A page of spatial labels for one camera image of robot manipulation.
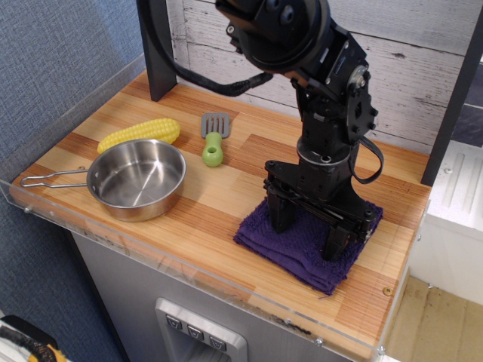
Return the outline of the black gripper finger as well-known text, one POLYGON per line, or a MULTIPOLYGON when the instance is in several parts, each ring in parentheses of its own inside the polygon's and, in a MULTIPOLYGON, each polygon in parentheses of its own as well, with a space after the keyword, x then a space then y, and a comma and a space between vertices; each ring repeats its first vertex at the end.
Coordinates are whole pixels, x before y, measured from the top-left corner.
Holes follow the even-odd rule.
POLYGON ((366 242, 367 239, 367 231, 348 230, 341 225, 331 227, 325 246, 321 250, 322 259, 335 261, 350 244, 366 242))
POLYGON ((267 202, 270 223, 275 232, 282 233, 291 227, 295 218, 295 205, 276 195, 269 195, 267 202))

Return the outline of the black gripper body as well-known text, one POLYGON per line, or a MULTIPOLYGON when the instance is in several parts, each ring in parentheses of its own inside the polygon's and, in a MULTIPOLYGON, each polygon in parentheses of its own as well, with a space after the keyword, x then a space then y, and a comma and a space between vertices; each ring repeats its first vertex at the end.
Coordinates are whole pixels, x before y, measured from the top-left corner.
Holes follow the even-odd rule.
POLYGON ((375 212, 355 192, 352 180, 368 184, 377 179, 377 174, 367 178, 357 175, 358 150, 359 144, 342 145, 326 154, 298 143, 297 164, 275 160, 265 163, 267 197, 276 195, 288 199, 295 205, 295 212, 303 209, 331 227, 341 225, 348 230, 367 231, 369 237, 375 212))

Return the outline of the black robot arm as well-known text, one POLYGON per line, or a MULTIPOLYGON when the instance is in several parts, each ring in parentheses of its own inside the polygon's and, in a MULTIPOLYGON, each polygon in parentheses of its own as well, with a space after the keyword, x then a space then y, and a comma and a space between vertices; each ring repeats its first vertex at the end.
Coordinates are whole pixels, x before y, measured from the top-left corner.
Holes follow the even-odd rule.
POLYGON ((237 51, 269 74, 287 77, 297 94, 302 133, 297 164, 268 161, 265 188, 276 232, 297 209, 328 222, 321 250, 334 261, 352 242, 366 242, 375 214, 355 193, 355 162, 377 110, 371 104, 365 51, 331 18, 326 1, 218 1, 237 51))

